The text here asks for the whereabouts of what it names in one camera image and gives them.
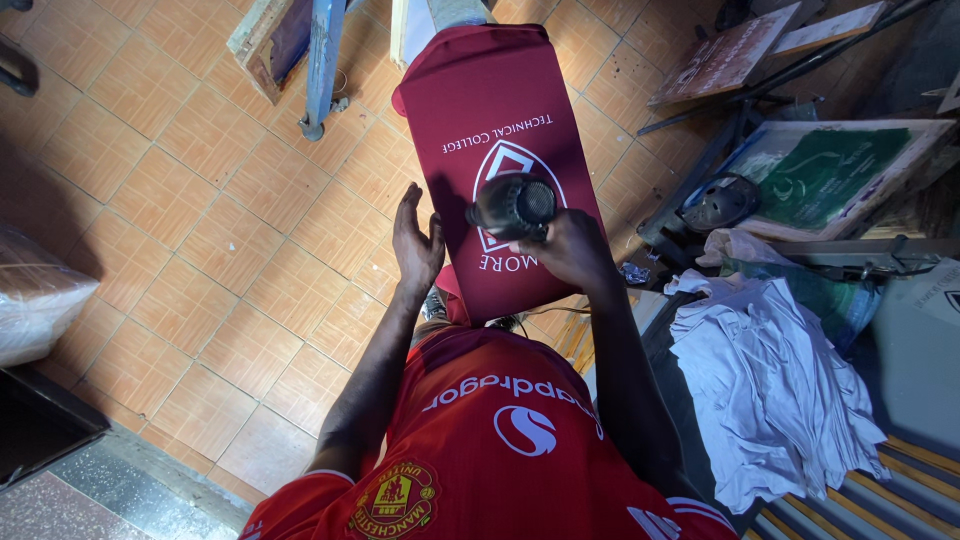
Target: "person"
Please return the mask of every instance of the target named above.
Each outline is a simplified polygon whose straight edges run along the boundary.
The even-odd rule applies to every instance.
[[[599,414],[568,362],[518,334],[431,320],[411,348],[444,264],[439,215],[420,231],[421,196],[411,184],[399,203],[400,281],[316,456],[256,507],[241,540],[735,538],[684,474],[596,221],[562,209],[544,242],[511,249],[587,294]]]

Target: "tiled floor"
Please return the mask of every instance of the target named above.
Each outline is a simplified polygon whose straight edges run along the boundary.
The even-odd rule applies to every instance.
[[[257,502],[305,464],[393,296],[391,220],[422,177],[389,106],[401,77],[390,1],[348,16],[352,104],[319,143],[296,125],[303,77],[272,107],[226,51],[251,3],[36,0],[0,13],[41,80],[30,100],[0,87],[0,217],[102,283],[36,367]],[[645,103],[718,5],[500,0],[493,11],[548,29],[618,259],[715,128],[633,135],[676,110]],[[840,117],[850,88],[875,76],[864,59],[890,46],[861,46],[781,93],[825,95]],[[563,321],[553,311],[525,328],[549,343]]]

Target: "sneaker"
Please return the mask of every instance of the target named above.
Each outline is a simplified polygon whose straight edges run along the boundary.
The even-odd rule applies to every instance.
[[[444,306],[444,301],[440,299],[440,291],[437,290],[437,285],[431,285],[429,292],[426,293],[423,306],[420,306],[420,315],[423,315],[423,319],[426,321],[437,315],[446,317],[446,306]]]
[[[517,313],[514,315],[507,315],[506,317],[500,317],[499,319],[494,319],[493,322],[487,325],[487,328],[497,328],[504,331],[514,331],[516,327],[520,326],[523,322],[523,319],[527,318],[527,314]]]

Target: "red jersey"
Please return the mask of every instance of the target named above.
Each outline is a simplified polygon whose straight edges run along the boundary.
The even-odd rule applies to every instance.
[[[314,471],[260,503],[241,540],[735,539],[723,515],[639,480],[584,382],[550,348],[494,329],[410,352],[379,465]]]

